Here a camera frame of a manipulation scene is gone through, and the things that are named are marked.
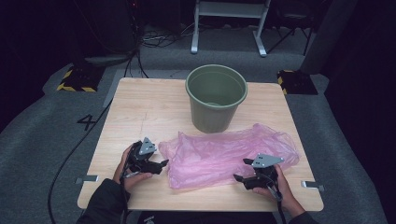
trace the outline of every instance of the wooden table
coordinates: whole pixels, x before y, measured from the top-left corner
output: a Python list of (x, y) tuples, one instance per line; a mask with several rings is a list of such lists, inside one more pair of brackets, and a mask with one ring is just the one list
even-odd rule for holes
[[(292, 192), (307, 211), (320, 211), (323, 202), (317, 189), (301, 187), (301, 181), (315, 181), (290, 114), (285, 96), (277, 84), (248, 83), (246, 100), (238, 106), (227, 132), (249, 129), (254, 123), (288, 133), (300, 162), (286, 170)], [(98, 182), (84, 182), (78, 206), (86, 208), (93, 192), (105, 178), (112, 178), (125, 148), (148, 137), (157, 146), (162, 141), (203, 134), (191, 122), (185, 80), (123, 78), (116, 90), (105, 126), (92, 157), (88, 175)], [(152, 161), (162, 161), (157, 151)], [(166, 172), (139, 183), (133, 189), (129, 208), (134, 210), (190, 211), (277, 211), (276, 204), (246, 190), (241, 183), (195, 190), (170, 189)]]

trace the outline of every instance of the black wire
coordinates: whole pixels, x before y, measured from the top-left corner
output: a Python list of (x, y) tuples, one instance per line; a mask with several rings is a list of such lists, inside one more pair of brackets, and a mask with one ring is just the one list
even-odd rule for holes
[[(280, 194), (279, 186), (277, 185), (277, 181), (275, 183), (275, 188), (276, 188), (276, 193)], [(280, 218), (282, 219), (282, 223), (286, 224), (285, 214), (283, 214), (283, 210), (282, 210), (282, 200), (277, 201), (277, 211), (280, 214)]]
[(84, 19), (84, 21), (86, 22), (86, 24), (88, 25), (91, 33), (93, 34), (93, 36), (95, 37), (95, 39), (102, 45), (102, 47), (104, 49), (107, 49), (110, 52), (113, 53), (118, 53), (118, 54), (124, 54), (125, 57), (121, 58), (121, 59), (115, 59), (115, 60), (110, 60), (110, 61), (105, 61), (105, 62), (97, 62), (97, 63), (93, 63), (93, 62), (88, 62), (91, 63), (93, 66), (98, 66), (98, 67), (108, 67), (108, 66), (112, 66), (112, 65), (116, 65), (116, 64), (120, 64), (120, 63), (124, 63), (126, 61), (128, 61), (129, 59), (131, 59), (132, 57), (134, 57), (134, 52), (137, 50), (138, 48), (138, 44), (137, 44), (137, 34), (136, 34), (136, 29), (135, 27), (133, 27), (133, 36), (134, 36), (134, 40), (135, 40), (135, 47), (129, 51), (117, 51), (114, 49), (109, 48), (108, 46), (106, 46), (103, 41), (97, 36), (97, 34), (95, 33), (95, 31), (92, 29), (90, 23), (88, 22), (88, 19), (86, 18), (86, 16), (84, 15), (81, 7), (78, 5), (78, 3), (76, 2), (76, 0), (73, 0), (76, 8), (78, 9), (79, 14), (82, 16), (82, 18)]
[(137, 62), (139, 64), (140, 70), (142, 71), (142, 73), (145, 75), (146, 78), (149, 78), (149, 76), (146, 74), (145, 70), (143, 69), (142, 62), (140, 61), (140, 50), (137, 51), (136, 57), (137, 57)]
[(102, 113), (100, 114), (99, 118), (96, 120), (96, 122), (91, 126), (91, 128), (84, 134), (84, 136), (82, 136), (82, 138), (79, 140), (79, 142), (73, 147), (73, 149), (69, 152), (69, 154), (66, 156), (66, 158), (64, 159), (64, 161), (62, 162), (62, 165), (59, 167), (58, 172), (56, 173), (55, 177), (52, 180), (52, 183), (50, 185), (49, 188), (49, 195), (48, 195), (48, 199), (47, 199), (47, 206), (49, 209), (49, 217), (51, 222), (54, 224), (55, 222), (55, 218), (53, 217), (52, 214), (52, 208), (51, 208), (51, 196), (52, 196), (52, 190), (53, 187), (55, 185), (55, 182), (59, 176), (59, 173), (62, 171), (62, 169), (64, 168), (64, 165), (66, 164), (66, 162), (69, 160), (69, 158), (73, 155), (73, 153), (76, 151), (76, 149), (79, 147), (79, 145), (85, 140), (85, 138), (88, 136), (88, 134), (90, 134), (90, 132), (92, 131), (92, 129), (96, 126), (96, 124), (98, 123), (98, 121), (101, 119), (101, 117), (105, 114), (105, 112), (107, 111), (107, 109), (110, 107), (111, 103), (113, 102), (113, 100), (111, 100), (108, 105), (106, 106), (106, 108), (102, 111)]

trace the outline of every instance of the black equipment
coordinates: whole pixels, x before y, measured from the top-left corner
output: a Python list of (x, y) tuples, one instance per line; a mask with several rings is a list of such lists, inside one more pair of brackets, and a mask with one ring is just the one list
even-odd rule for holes
[(122, 177), (129, 177), (137, 175), (139, 173), (152, 173), (159, 175), (163, 170), (163, 167), (169, 162), (169, 160), (162, 161), (160, 163), (149, 161), (149, 158), (154, 154), (157, 149), (146, 137), (143, 142), (138, 141), (132, 144), (131, 151), (129, 152), (127, 166), (125, 171), (129, 168), (130, 174), (126, 174), (124, 171)]
[(278, 202), (282, 201), (282, 194), (277, 189), (277, 172), (274, 164), (280, 163), (283, 158), (259, 154), (255, 160), (244, 159), (255, 171), (255, 176), (244, 178), (241, 175), (233, 175), (236, 181), (244, 184), (246, 189), (264, 188), (269, 189)]

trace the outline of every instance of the cable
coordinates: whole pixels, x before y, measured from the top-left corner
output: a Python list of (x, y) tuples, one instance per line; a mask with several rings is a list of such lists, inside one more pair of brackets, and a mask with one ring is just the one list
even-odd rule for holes
[(135, 47), (133, 49), (129, 50), (129, 51), (117, 51), (117, 50), (109, 48), (105, 43), (103, 43), (103, 41), (98, 37), (96, 32), (92, 29), (92, 26), (90, 25), (87, 17), (84, 15), (84, 12), (82, 11), (81, 7), (78, 5), (76, 0), (73, 0), (73, 2), (75, 4), (76, 8), (78, 9), (79, 14), (82, 16), (83, 20), (88, 25), (92, 35), (99, 42), (99, 44), (104, 49), (107, 49), (109, 52), (116, 53), (116, 54), (124, 54), (124, 58), (121, 58), (121, 59), (109, 60), (109, 61), (105, 61), (105, 62), (90, 62), (88, 60), (87, 61), (88, 63), (91, 63), (93, 66), (96, 66), (96, 67), (103, 67), (103, 66), (104, 67), (108, 67), (108, 66), (124, 63), (124, 62), (128, 61), (131, 57), (134, 57), (134, 52), (137, 50), (137, 47), (138, 47), (138, 44), (137, 44), (138, 37), (137, 37), (137, 32), (136, 32), (137, 28), (136, 28), (136, 26), (134, 26), (134, 24), (136, 24), (135, 20), (133, 22), (131, 22), (131, 24), (133, 26), (132, 30), (133, 30), (133, 37), (134, 37), (134, 40), (135, 40)]
[(136, 57), (137, 57), (137, 62), (140, 67), (140, 71), (145, 75), (146, 78), (149, 78), (149, 76), (146, 74), (145, 70), (143, 70), (142, 62), (140, 61), (140, 50), (137, 51)]
[[(131, 64), (132, 61), (131, 57), (125, 67), (125, 71), (124, 71), (124, 77), (126, 77), (126, 72), (128, 70), (128, 66)], [(79, 147), (79, 145), (81, 145), (81, 143), (85, 140), (85, 138), (90, 134), (90, 132), (93, 130), (93, 128), (96, 126), (96, 124), (99, 122), (99, 120), (102, 118), (102, 116), (105, 114), (105, 112), (110, 108), (111, 103), (113, 102), (113, 99), (111, 99), (111, 101), (108, 103), (108, 105), (106, 106), (106, 108), (102, 111), (102, 113), (99, 115), (99, 118), (96, 120), (96, 122), (91, 126), (91, 128), (82, 136), (82, 138), (78, 141), (78, 143), (73, 147), (73, 149), (69, 152), (69, 154), (66, 156), (66, 158), (64, 159), (64, 161), (62, 162), (61, 166), (59, 167), (55, 177), (52, 180), (52, 183), (50, 184), (49, 187), (49, 195), (47, 198), (47, 207), (49, 210), (49, 218), (51, 220), (52, 224), (55, 224), (55, 218), (52, 214), (52, 207), (51, 207), (51, 196), (52, 196), (52, 191), (53, 191), (53, 187), (55, 186), (55, 182), (58, 179), (59, 174), (61, 173), (62, 169), (64, 168), (64, 165), (67, 163), (67, 161), (69, 160), (69, 158), (73, 155), (73, 153), (76, 151), (76, 149)]]

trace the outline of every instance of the pink plastic bag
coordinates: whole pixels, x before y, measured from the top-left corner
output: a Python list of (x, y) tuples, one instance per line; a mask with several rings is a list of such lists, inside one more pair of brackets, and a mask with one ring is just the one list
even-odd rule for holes
[(172, 189), (205, 188), (237, 183), (233, 174), (253, 176), (254, 170), (243, 162), (262, 153), (284, 159), (283, 170), (295, 165), (299, 155), (286, 133), (262, 124), (232, 133), (210, 133), (161, 142), (159, 150), (169, 160), (167, 171)]

